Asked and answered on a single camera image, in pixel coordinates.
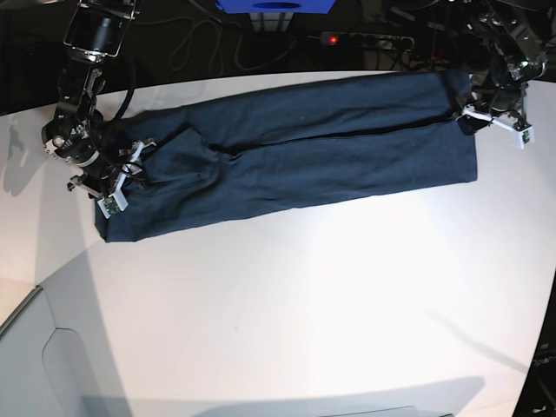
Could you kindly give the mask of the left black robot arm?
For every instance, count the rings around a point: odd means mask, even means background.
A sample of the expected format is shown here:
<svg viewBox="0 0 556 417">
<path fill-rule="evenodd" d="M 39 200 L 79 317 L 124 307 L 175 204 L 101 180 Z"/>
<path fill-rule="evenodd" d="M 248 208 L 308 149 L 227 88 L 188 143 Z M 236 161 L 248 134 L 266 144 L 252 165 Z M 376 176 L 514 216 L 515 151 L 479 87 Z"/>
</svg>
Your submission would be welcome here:
<svg viewBox="0 0 556 417">
<path fill-rule="evenodd" d="M 464 1 L 466 27 L 457 42 L 470 69 L 470 91 L 458 97 L 458 118 L 474 130 L 504 129 L 512 145 L 535 142 L 527 120 L 529 83 L 545 75 L 555 23 L 554 1 Z"/>
</svg>

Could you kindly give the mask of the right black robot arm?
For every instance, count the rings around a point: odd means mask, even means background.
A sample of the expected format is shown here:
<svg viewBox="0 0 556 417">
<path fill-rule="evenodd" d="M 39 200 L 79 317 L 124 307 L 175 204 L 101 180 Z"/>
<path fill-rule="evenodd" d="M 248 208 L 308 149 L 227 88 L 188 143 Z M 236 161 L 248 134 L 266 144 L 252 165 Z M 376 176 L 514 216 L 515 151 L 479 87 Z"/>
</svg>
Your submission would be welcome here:
<svg viewBox="0 0 556 417">
<path fill-rule="evenodd" d="M 103 66 L 118 56 L 138 5 L 137 1 L 78 2 L 63 39 L 69 62 L 59 77 L 59 100 L 53 119 L 42 130 L 46 153 L 81 171 L 69 179 L 68 190 L 85 190 L 105 218 L 128 207 L 125 182 L 146 183 L 141 156 L 155 143 L 151 138 L 134 142 L 115 138 L 133 86 L 112 119 L 104 120 L 96 108 L 105 86 Z"/>
</svg>

